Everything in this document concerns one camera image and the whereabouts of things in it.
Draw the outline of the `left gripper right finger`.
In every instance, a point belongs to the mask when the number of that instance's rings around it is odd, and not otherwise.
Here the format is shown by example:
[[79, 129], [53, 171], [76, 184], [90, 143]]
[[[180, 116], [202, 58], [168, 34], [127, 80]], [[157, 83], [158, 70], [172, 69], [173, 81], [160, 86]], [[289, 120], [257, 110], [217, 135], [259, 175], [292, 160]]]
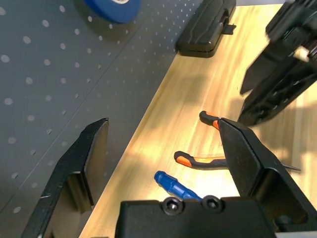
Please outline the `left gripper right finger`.
[[219, 133], [225, 158], [241, 196], [257, 200], [271, 221], [311, 222], [311, 204], [288, 171], [248, 127], [221, 118]]

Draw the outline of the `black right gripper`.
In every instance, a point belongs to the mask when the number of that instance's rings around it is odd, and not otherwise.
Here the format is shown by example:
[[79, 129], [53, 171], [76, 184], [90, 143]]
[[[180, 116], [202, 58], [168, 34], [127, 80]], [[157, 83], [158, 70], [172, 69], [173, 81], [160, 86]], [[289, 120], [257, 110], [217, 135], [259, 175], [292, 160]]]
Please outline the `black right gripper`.
[[298, 64], [295, 50], [299, 46], [307, 48], [317, 34], [317, 2], [286, 2], [266, 27], [266, 33], [269, 44], [246, 70], [240, 95], [266, 79], [281, 80], [292, 73]]

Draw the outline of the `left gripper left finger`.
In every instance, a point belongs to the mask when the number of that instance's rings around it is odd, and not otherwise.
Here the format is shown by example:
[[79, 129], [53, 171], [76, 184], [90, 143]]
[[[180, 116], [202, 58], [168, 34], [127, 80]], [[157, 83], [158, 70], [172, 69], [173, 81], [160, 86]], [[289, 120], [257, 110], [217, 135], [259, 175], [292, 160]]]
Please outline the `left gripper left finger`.
[[87, 125], [58, 160], [22, 233], [24, 238], [74, 238], [103, 183], [108, 119]]

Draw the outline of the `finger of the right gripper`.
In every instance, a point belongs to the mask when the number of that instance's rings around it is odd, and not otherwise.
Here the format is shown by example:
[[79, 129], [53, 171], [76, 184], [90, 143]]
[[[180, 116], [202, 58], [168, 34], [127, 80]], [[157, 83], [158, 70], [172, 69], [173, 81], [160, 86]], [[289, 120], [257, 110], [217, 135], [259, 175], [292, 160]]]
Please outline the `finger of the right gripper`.
[[258, 125], [272, 119], [316, 80], [316, 61], [289, 59], [251, 91], [244, 101], [238, 122]]

